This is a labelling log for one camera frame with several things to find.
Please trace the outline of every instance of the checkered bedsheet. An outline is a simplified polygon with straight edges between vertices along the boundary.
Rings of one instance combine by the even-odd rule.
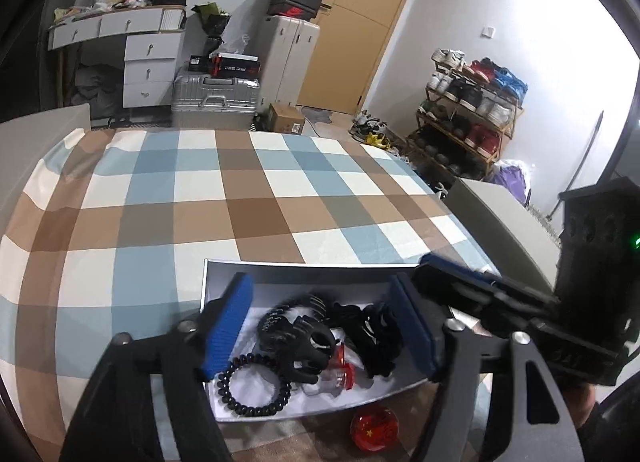
[[[199,306],[204,258],[490,262],[402,161],[261,132],[76,130],[41,159],[0,242],[0,374],[56,460],[110,338]]]

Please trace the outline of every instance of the cardboard box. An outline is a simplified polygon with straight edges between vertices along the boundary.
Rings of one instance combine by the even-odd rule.
[[[267,128],[278,134],[302,135],[305,116],[295,106],[272,104],[269,106]]]

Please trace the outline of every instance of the blue gripper pad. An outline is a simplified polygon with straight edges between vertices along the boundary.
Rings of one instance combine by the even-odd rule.
[[[205,381],[211,381],[228,365],[253,298],[254,280],[248,274],[239,273],[216,300],[222,308],[205,341],[204,360],[200,366]]]
[[[415,367],[425,376],[431,377],[440,368],[433,354],[433,335],[415,307],[413,298],[420,298],[420,295],[409,277],[392,276],[387,302],[396,318],[402,340],[411,353]]]

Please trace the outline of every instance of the door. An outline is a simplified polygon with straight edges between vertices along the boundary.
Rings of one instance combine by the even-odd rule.
[[[403,0],[324,0],[298,104],[354,114],[369,87]]]

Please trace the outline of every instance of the white cabinet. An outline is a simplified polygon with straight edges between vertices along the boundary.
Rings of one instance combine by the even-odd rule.
[[[172,81],[125,84],[122,95],[123,106],[135,108],[137,106],[170,105],[173,87]]]
[[[137,59],[175,59],[182,42],[181,32],[139,34],[127,38],[124,61]]]
[[[97,38],[100,31],[100,20],[100,16],[95,16],[94,18],[87,18],[57,27],[49,33],[49,38],[52,39],[50,47],[52,49],[60,48],[72,43]]]
[[[100,36],[157,32],[160,30],[162,7],[157,9],[132,9],[110,12],[102,16]]]
[[[319,35],[320,27],[310,22],[265,18],[248,52],[260,58],[259,112],[271,103],[296,105]]]
[[[127,61],[124,66],[124,84],[173,81],[175,68],[175,59]]]

